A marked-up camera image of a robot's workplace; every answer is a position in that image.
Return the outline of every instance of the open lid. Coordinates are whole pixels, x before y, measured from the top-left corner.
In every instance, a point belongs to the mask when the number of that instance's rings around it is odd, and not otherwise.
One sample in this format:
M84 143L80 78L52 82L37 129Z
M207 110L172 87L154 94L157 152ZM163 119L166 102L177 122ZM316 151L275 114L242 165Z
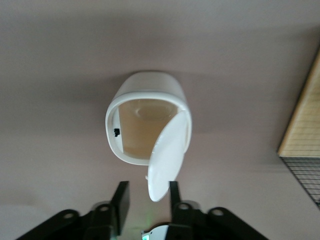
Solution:
M180 171L187 142L187 114L179 112L157 138L149 161L148 190L152 201L160 201Z

